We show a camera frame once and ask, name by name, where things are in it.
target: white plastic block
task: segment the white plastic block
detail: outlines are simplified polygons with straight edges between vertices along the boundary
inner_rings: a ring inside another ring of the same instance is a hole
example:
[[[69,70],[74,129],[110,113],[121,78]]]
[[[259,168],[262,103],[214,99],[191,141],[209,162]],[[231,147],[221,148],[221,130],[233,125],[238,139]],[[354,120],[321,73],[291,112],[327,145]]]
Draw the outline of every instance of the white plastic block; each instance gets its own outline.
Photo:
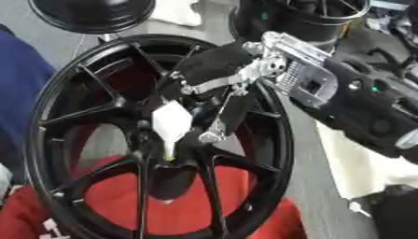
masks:
[[[174,158],[175,143],[190,130],[192,121],[193,117],[177,101],[171,101],[152,113],[152,127],[164,141],[166,160]]]

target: white cloth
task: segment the white cloth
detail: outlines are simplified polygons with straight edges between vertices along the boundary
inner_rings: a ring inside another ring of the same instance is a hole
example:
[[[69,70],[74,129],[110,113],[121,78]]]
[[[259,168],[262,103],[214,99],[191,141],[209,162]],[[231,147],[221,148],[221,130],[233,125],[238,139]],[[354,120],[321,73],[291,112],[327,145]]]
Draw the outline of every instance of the white cloth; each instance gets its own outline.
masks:
[[[199,0],[157,0],[151,19],[186,26],[201,25],[202,16],[191,8],[191,5],[198,2]]]
[[[389,185],[418,188],[418,165],[389,159],[317,123],[331,174],[340,196],[353,199],[383,191]]]

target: bolt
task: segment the bolt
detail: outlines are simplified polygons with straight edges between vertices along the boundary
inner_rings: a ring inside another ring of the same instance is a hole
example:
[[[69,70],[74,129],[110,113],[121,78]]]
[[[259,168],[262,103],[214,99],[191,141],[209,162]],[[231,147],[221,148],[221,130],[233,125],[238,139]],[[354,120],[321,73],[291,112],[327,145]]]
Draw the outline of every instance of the bolt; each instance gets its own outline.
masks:
[[[251,211],[253,211],[253,209],[254,209],[254,208],[253,208],[253,206],[252,206],[251,204],[246,204],[246,205],[245,205],[245,210],[246,210],[246,211],[251,212]]]

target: white paper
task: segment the white paper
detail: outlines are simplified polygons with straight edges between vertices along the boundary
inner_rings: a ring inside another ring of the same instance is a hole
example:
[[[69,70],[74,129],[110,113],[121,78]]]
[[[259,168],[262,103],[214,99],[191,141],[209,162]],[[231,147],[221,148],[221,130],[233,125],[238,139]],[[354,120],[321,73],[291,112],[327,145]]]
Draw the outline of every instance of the white paper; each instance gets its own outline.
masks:
[[[157,0],[151,19],[186,26],[201,25],[202,16],[191,8],[191,5],[198,2],[199,0]]]

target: wheel lip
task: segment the wheel lip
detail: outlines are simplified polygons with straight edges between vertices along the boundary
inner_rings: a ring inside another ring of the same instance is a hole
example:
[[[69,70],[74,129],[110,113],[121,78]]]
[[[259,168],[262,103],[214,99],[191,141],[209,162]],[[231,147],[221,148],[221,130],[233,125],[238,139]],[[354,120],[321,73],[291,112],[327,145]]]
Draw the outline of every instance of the wheel lip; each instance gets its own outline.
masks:
[[[36,6],[34,0],[28,0],[28,3],[30,9],[35,13],[35,15],[47,24],[60,28],[64,31],[89,35],[111,34],[131,29],[148,20],[156,6],[156,0],[150,0],[150,5],[144,11],[143,18],[131,18],[130,20],[123,23],[109,23],[106,26],[85,26],[83,24],[68,24],[58,20],[53,16],[48,15],[47,13],[43,13]]]
[[[44,181],[42,183],[40,182],[41,180],[34,180],[35,177],[43,178],[43,176],[41,176],[40,174],[39,167],[37,165],[38,158],[40,158],[42,155],[42,153],[40,152],[42,150],[42,147],[39,147],[41,146],[39,145],[39,143],[43,144],[43,142],[38,142],[38,140],[40,139],[39,131],[37,130],[39,128],[38,122],[41,119],[42,113],[43,113],[43,111],[41,112],[40,109],[44,109],[46,107],[46,105],[48,104],[48,100],[50,99],[51,95],[53,95],[52,90],[56,90],[58,85],[61,83],[61,81],[58,79],[65,76],[65,74],[67,74],[72,68],[74,68],[77,64],[79,64],[83,60],[91,59],[97,54],[102,53],[104,50],[112,49],[113,47],[122,43],[134,42],[135,39],[137,41],[137,39],[139,38],[152,40],[153,37],[162,38],[163,41],[172,39],[177,42],[180,42],[180,41],[185,42],[185,40],[191,40],[192,42],[195,42],[195,43],[201,42],[205,45],[210,44],[205,41],[201,41],[199,39],[194,39],[191,37],[183,37],[183,36],[174,36],[174,35],[135,35],[135,36],[126,37],[123,40],[116,40],[113,42],[109,42],[102,46],[98,46],[94,49],[91,49],[88,52],[85,52],[84,54],[79,56],[77,59],[69,63],[65,68],[63,68],[60,72],[58,72],[49,81],[50,83],[48,84],[46,88],[44,88],[44,90],[42,91],[42,93],[37,99],[34,113],[33,113],[32,120],[31,120],[31,127],[29,129],[29,133],[26,138],[26,143],[24,146],[25,166],[29,175],[29,180],[31,184],[33,185],[33,187],[35,188],[35,191],[42,191],[42,193],[37,193],[37,196],[44,205],[48,206],[47,209],[50,210],[50,213],[57,220],[57,222],[64,225],[64,227],[66,227],[69,230],[69,232],[79,232],[80,235],[82,235],[84,238],[106,238],[106,237],[103,237],[100,234],[96,234],[95,232],[91,232],[88,227],[85,227],[84,225],[79,223],[79,221],[77,221],[77,218],[75,216],[65,214],[65,211],[67,211],[68,209],[63,208],[61,204],[57,203],[56,200],[51,197],[50,192],[45,185],[45,180],[42,180]],[[284,159],[283,159],[283,161],[286,162],[286,165],[284,168],[284,172],[286,172],[286,175],[282,176],[282,180],[278,181],[276,183],[277,185],[275,185],[275,188],[276,188],[275,191],[277,191],[277,194],[275,194],[276,195],[275,201],[278,201],[280,198],[283,197],[286,191],[287,185],[288,185],[288,181],[290,179],[291,168],[293,166],[293,136],[292,136],[292,132],[290,128],[290,123],[289,123],[288,117],[286,116],[283,105],[280,103],[278,99],[277,101],[278,101],[277,108],[282,109],[284,111],[284,112],[281,112],[284,114],[284,116],[282,119],[280,119],[281,123],[284,124],[284,127],[283,127],[284,131],[280,132],[280,134],[283,135],[285,139],[291,139],[291,140],[286,142],[286,150],[285,150],[286,155],[284,156]],[[276,203],[266,204],[266,206],[262,208],[262,211],[257,213],[258,215],[257,218],[250,218],[248,220],[248,224],[253,225],[253,227],[240,228],[240,230],[237,230],[237,232],[234,235],[232,235],[233,238],[236,238],[236,236],[238,235],[245,237],[251,232],[255,231],[258,228],[258,226],[270,216],[270,214],[273,212],[273,209],[276,207],[276,205],[277,205]],[[149,236],[146,236],[146,238],[172,239],[172,238],[175,238],[175,235],[171,235],[171,236],[149,235]]]

